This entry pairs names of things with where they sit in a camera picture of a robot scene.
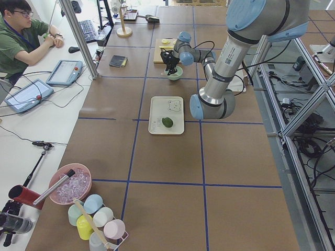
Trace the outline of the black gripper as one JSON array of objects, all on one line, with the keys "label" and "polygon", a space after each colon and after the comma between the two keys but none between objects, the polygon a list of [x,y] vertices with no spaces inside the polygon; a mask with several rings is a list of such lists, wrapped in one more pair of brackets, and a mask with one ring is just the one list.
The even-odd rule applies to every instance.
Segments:
[{"label": "black gripper", "polygon": [[177,65],[180,59],[176,58],[172,54],[165,54],[164,55],[164,64],[165,64],[165,71],[167,76],[171,76],[172,74],[177,71]]}]

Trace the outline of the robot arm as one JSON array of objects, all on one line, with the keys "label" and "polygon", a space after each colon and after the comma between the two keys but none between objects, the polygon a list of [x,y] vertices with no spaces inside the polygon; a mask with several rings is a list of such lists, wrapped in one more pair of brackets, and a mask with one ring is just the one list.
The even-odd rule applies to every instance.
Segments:
[{"label": "robot arm", "polygon": [[235,96],[228,89],[249,48],[263,35],[269,42],[301,37],[308,27],[309,1],[233,1],[227,10],[227,41],[218,59],[209,50],[195,49],[191,36],[181,32],[174,48],[161,52],[167,75],[177,64],[201,63],[207,76],[205,87],[190,98],[192,117],[198,120],[223,119],[235,108]]}]

